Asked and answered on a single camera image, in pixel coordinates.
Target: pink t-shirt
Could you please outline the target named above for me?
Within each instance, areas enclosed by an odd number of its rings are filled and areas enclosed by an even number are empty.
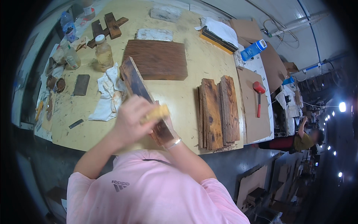
[[[113,171],[68,179],[67,223],[249,223],[219,181],[200,184],[158,161],[170,154],[136,150],[117,156]]]

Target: olive shirt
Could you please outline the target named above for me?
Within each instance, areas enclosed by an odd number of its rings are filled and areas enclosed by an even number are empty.
[[[293,145],[295,150],[301,152],[302,150],[308,150],[309,148],[314,146],[314,142],[312,141],[311,137],[308,134],[303,133],[302,139],[299,135],[295,136]]]

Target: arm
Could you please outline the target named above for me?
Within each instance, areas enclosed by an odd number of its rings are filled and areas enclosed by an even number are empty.
[[[141,125],[139,120],[156,106],[143,97],[132,96],[119,108],[114,128],[81,157],[73,172],[80,172],[90,179],[97,178],[112,154],[153,132],[157,121]]]
[[[303,131],[303,128],[305,127],[306,122],[307,122],[307,117],[305,116],[305,117],[303,118],[303,121],[302,121],[300,127],[298,128],[298,135],[301,137],[301,139],[303,139],[303,135],[304,135],[304,133],[305,133],[305,132]]]
[[[171,119],[168,118],[166,121],[175,135],[173,140],[163,145],[165,148],[169,148],[179,139],[179,136],[173,129]],[[179,168],[182,172],[189,174],[196,182],[200,183],[209,178],[217,179],[209,165],[202,158],[191,151],[183,141],[180,141],[179,144],[170,148],[168,152],[175,160],[177,168]]]

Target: wooden table surface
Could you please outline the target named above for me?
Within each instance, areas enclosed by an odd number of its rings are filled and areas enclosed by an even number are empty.
[[[199,38],[199,32],[194,29],[200,25],[200,15],[183,10],[177,24],[152,19],[149,16],[153,2],[117,0],[107,4],[103,10],[92,20],[100,20],[105,28],[104,15],[113,12],[116,19],[126,17],[129,19],[120,27],[121,37],[111,40],[113,59],[120,65],[127,41],[134,39],[136,32],[141,28],[168,29],[174,31],[173,41],[184,43],[187,58],[188,77],[184,81],[146,80],[145,83],[155,100],[166,103],[171,112],[171,119],[176,132],[183,142],[196,154],[211,153],[198,146],[198,97],[197,87],[202,78],[220,81],[223,75],[234,79],[238,113],[240,118],[240,136],[243,136],[243,119],[241,108],[241,91],[233,56],[218,47]],[[85,36],[92,38],[89,26],[84,32]],[[81,66],[76,70],[65,69],[62,77],[66,81],[65,90],[60,93],[55,102],[52,125],[52,142],[68,148],[88,151],[98,143],[112,128],[115,119],[108,122],[88,121],[88,116],[94,112],[101,93],[98,91],[97,79],[103,73],[94,69],[96,64],[95,50],[91,48],[80,49],[78,56]],[[74,96],[73,90],[79,74],[89,74],[86,96]],[[73,129],[68,126],[83,119],[84,122]],[[229,150],[243,147],[243,138],[235,142]],[[144,137],[135,144],[127,146],[123,152],[134,149],[163,149],[158,147],[149,137]]]

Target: white rag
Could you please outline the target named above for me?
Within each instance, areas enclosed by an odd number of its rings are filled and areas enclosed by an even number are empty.
[[[118,63],[107,69],[97,82],[102,95],[88,120],[109,121],[117,116],[118,108],[127,95],[127,87],[118,77]]]
[[[235,47],[239,48],[236,32],[231,27],[207,16],[200,17],[200,20],[201,26],[194,27],[196,30],[201,30],[204,26],[207,26],[210,32],[213,32],[216,36],[220,37],[224,41],[229,42]]]

